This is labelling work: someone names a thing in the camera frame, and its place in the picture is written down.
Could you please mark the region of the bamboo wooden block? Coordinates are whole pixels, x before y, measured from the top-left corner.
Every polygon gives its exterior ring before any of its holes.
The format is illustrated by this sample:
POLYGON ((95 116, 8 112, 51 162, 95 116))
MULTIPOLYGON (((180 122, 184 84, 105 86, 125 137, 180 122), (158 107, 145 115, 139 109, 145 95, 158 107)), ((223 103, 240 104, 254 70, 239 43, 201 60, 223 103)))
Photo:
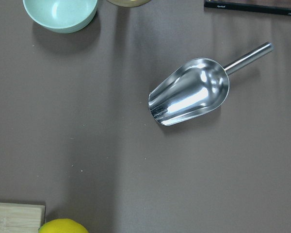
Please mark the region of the bamboo wooden block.
POLYGON ((0 202, 0 233, 37 233, 45 221, 45 206, 0 202))

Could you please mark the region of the stainless steel scoop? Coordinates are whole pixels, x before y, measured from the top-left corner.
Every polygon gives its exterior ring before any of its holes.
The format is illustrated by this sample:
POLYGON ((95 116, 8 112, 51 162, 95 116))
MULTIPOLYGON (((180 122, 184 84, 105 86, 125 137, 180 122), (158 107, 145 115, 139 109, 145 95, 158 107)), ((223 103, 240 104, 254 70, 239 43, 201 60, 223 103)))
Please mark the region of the stainless steel scoop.
POLYGON ((150 92, 150 113, 157 123, 171 126, 219 108, 229 94, 229 76, 273 49, 266 42, 225 66, 210 58, 188 61, 150 92))

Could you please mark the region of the yellow lemon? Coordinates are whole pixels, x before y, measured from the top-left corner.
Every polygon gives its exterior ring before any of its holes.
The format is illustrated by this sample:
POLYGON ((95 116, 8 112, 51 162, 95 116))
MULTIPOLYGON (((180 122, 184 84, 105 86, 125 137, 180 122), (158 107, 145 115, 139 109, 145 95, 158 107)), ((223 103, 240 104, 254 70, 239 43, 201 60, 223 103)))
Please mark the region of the yellow lemon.
POLYGON ((80 223, 68 219, 55 219, 45 223, 38 230, 39 233, 89 233, 89 231, 80 223))

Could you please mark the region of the black framed tablet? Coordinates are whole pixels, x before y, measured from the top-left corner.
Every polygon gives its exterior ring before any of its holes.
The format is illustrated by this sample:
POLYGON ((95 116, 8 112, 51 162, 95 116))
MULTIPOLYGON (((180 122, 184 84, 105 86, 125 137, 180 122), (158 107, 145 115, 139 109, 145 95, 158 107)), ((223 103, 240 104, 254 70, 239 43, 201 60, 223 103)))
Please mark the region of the black framed tablet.
POLYGON ((291 16, 291 0, 205 0, 204 7, 291 16))

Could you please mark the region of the round wooden container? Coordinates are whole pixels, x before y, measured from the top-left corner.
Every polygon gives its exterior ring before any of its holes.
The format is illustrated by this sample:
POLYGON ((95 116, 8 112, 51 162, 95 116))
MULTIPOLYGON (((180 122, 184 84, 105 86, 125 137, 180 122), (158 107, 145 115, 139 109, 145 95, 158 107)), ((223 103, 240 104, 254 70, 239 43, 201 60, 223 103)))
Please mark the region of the round wooden container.
POLYGON ((150 2, 150 0, 108 0, 108 2, 122 7, 138 7, 150 2))

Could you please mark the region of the mint green bowl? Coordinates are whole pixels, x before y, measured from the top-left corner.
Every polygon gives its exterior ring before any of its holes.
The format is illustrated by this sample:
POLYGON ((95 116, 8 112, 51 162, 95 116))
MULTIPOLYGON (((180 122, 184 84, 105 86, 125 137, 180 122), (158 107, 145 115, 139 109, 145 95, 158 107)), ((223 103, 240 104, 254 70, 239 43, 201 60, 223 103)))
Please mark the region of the mint green bowl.
POLYGON ((86 27, 97 12, 97 0, 24 0, 30 18, 47 30, 74 33, 86 27))

